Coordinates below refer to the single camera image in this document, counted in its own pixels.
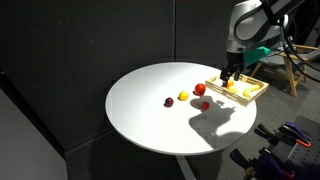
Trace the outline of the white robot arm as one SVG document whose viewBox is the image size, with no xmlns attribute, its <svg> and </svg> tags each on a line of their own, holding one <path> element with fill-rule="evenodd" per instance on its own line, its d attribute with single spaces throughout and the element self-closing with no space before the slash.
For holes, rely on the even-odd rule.
<svg viewBox="0 0 320 180">
<path fill-rule="evenodd" d="M 247 48 L 284 33 L 287 14 L 305 0 L 245 0 L 234 6 L 226 40 L 227 64 L 220 79 L 223 87 L 231 76 L 239 79 L 244 69 Z"/>
</svg>

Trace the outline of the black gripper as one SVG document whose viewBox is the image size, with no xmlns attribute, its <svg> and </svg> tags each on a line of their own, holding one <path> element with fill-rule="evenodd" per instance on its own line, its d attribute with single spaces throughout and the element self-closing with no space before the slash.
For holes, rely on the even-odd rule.
<svg viewBox="0 0 320 180">
<path fill-rule="evenodd" d="M 243 53 L 228 52 L 226 56 L 226 66 L 222 68 L 220 79 L 222 86 L 226 87 L 231 74 L 234 74 L 234 80 L 238 81 L 244 69 L 245 61 Z"/>
</svg>

